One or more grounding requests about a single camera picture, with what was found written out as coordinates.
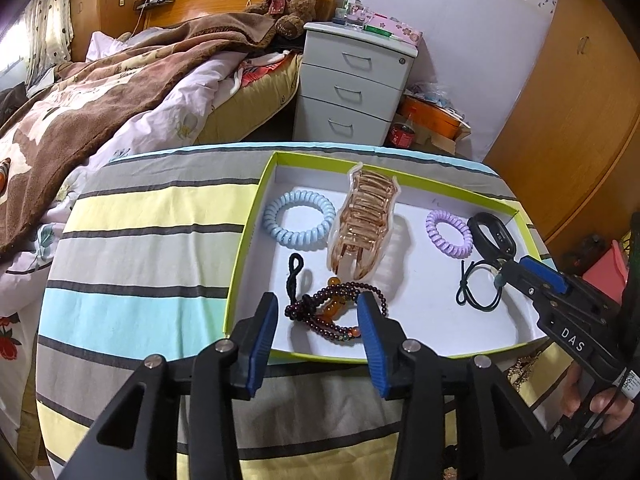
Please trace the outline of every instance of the brown transparent hair clip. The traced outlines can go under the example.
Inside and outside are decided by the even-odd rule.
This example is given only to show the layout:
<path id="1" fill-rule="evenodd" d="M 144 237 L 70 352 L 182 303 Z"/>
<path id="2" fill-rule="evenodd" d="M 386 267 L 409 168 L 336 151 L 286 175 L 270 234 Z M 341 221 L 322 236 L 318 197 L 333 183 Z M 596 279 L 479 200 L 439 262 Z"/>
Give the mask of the brown transparent hair clip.
<path id="1" fill-rule="evenodd" d="M 350 171 L 350 180 L 351 189 L 329 236 L 327 264 L 338 274 L 340 263 L 349 259 L 349 278 L 361 280 L 382 257 L 400 187 L 395 178 L 364 170 L 362 164 Z"/>

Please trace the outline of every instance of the orange box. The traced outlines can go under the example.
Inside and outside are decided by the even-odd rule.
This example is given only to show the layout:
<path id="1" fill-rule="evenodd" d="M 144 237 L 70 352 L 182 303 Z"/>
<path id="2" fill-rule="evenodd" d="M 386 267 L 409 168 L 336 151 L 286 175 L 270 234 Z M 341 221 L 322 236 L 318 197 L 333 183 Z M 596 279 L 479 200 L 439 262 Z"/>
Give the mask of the orange box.
<path id="1" fill-rule="evenodd" d="M 411 96 L 405 96 L 400 105 L 400 114 L 409 117 L 420 126 L 430 129 L 447 139 L 454 139 L 462 124 L 450 112 L 436 105 L 420 101 Z"/>

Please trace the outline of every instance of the white wall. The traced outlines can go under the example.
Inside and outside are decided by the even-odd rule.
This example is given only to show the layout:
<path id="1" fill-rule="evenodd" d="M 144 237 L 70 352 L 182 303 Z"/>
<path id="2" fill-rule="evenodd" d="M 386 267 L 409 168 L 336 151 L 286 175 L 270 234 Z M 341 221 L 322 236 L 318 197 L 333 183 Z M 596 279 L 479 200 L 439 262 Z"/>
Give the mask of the white wall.
<path id="1" fill-rule="evenodd" d="M 20 60 L 9 70 L 0 75 L 0 90 L 13 88 L 27 79 L 27 66 Z"/>
<path id="2" fill-rule="evenodd" d="M 482 160 L 535 64 L 556 0 L 361 0 L 424 32 L 410 81 L 446 85 L 472 127 L 462 155 Z"/>

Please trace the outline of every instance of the white drawer cabinet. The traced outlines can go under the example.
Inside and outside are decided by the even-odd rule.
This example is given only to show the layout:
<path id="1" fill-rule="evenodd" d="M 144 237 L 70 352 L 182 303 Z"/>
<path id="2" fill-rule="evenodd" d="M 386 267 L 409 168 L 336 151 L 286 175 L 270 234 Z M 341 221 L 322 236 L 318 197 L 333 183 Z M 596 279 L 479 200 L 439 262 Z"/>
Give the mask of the white drawer cabinet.
<path id="1" fill-rule="evenodd" d="M 334 23 L 307 23 L 293 139 L 381 146 L 417 49 Z"/>

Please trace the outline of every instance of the blue spiral hair tie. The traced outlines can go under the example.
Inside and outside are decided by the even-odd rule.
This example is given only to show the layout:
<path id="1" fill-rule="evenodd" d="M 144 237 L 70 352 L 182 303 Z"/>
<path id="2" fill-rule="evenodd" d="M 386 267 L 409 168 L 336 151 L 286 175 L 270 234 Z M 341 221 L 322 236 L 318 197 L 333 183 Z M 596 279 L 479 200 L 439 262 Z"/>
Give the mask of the blue spiral hair tie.
<path id="1" fill-rule="evenodd" d="M 304 232 L 292 232 L 280 227 L 276 222 L 276 216 L 280 209 L 286 205 L 308 205 L 318 208 L 324 215 L 324 220 L 313 229 Z M 271 202 L 262 216 L 262 225 L 280 245 L 289 249 L 302 250 L 308 248 L 318 240 L 324 239 L 329 234 L 331 224 L 335 219 L 335 207 L 331 201 L 319 193 L 313 191 L 287 192 L 280 198 Z"/>

